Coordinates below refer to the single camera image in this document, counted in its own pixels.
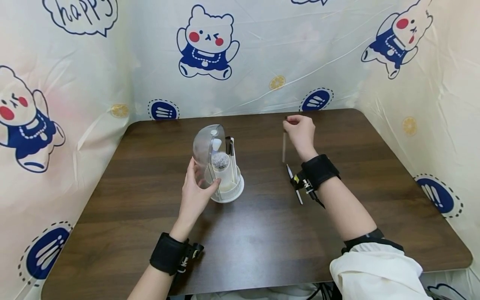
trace wooden stick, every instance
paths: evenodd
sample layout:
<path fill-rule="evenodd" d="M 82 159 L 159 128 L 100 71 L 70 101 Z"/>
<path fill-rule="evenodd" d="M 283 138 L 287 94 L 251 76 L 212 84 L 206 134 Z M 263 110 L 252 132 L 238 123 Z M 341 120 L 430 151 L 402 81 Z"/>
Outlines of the wooden stick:
<path fill-rule="evenodd" d="M 287 147 L 287 132 L 283 131 L 283 150 L 282 150 L 282 163 L 285 163 L 285 151 Z"/>

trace plastic cover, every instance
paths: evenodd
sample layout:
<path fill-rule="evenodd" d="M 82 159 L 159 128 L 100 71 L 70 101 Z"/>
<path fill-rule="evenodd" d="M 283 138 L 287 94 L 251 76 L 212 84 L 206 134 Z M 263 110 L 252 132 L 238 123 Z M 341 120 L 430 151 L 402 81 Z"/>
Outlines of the plastic cover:
<path fill-rule="evenodd" d="M 216 180 L 215 172 L 212 167 L 212 153 L 214 140 L 220 140 L 220 148 L 217 151 L 226 150 L 225 145 L 225 132 L 222 125 L 209 125 L 202 128 L 193 140 L 193 158 L 195 164 L 198 166 L 197 177 L 198 182 L 202 182 L 201 187 L 206 188 Z M 222 197 L 219 191 L 217 191 L 212 198 L 217 201 L 221 201 Z"/>

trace blue shirt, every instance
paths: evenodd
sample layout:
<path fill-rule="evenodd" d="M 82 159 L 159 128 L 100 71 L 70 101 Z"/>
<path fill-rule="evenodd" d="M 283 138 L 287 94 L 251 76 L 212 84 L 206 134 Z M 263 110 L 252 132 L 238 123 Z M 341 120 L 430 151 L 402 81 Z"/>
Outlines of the blue shirt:
<path fill-rule="evenodd" d="M 6 125 L 8 129 L 8 142 L 6 146 L 17 150 L 15 152 L 17 160 L 35 154 L 40 151 L 40 149 L 50 145 L 53 136 L 57 133 L 55 123 L 38 109 L 36 110 L 35 119 L 32 122 L 35 120 L 38 121 L 38 124 L 31 129 L 27 129 L 25 125 Z M 41 136 L 43 134 L 47 137 L 46 140 L 42 140 Z"/>
<path fill-rule="evenodd" d="M 181 52 L 183 57 L 180 62 L 189 65 L 190 67 L 203 69 L 206 71 L 218 70 L 222 71 L 228 68 L 228 62 L 226 55 L 226 50 L 220 53 L 212 53 L 213 56 L 204 56 L 198 53 L 198 49 L 192 46 L 190 43 L 187 43 L 187 47 Z"/>
<path fill-rule="evenodd" d="M 375 41 L 370 44 L 370 48 L 372 48 L 375 52 L 385 56 L 385 58 L 389 61 L 394 62 L 395 68 L 400 69 L 403 58 L 405 58 L 405 55 L 408 51 L 401 49 L 396 42 L 394 42 L 395 38 L 397 37 L 394 34 L 393 29 L 390 28 L 389 30 L 377 36 Z"/>

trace blue circle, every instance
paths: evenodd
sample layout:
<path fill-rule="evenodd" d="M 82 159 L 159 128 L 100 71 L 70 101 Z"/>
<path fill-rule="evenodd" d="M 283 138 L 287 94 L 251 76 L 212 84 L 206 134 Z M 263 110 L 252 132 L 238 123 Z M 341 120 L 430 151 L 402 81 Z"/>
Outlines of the blue circle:
<path fill-rule="evenodd" d="M 315 91 L 305 99 L 301 106 L 301 110 L 321 110 L 328 104 L 328 102 L 330 102 L 331 98 L 332 96 L 326 90 Z"/>
<path fill-rule="evenodd" d="M 47 278 L 69 235 L 65 228 L 56 228 L 35 242 L 27 254 L 25 263 L 28 273 L 33 278 Z"/>
<path fill-rule="evenodd" d="M 157 101 L 152 104 L 150 114 L 154 120 L 169 120 L 178 117 L 176 107 L 163 101 Z"/>
<path fill-rule="evenodd" d="M 447 214 L 453 210 L 453 207 L 455 205 L 454 199 L 445 186 L 439 184 L 438 182 L 430 178 L 420 178 L 417 180 L 417 184 L 432 191 L 432 194 L 427 193 L 427 195 L 430 200 L 435 204 L 440 213 Z"/>

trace printed backdrop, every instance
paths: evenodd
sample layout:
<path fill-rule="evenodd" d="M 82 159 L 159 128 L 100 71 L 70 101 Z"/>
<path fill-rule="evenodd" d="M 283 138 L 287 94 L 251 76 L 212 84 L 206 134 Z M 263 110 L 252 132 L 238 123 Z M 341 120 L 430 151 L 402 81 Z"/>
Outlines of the printed backdrop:
<path fill-rule="evenodd" d="M 129 124 L 362 111 L 474 256 L 480 2 L 0 0 L 0 299 L 38 300 Z"/>

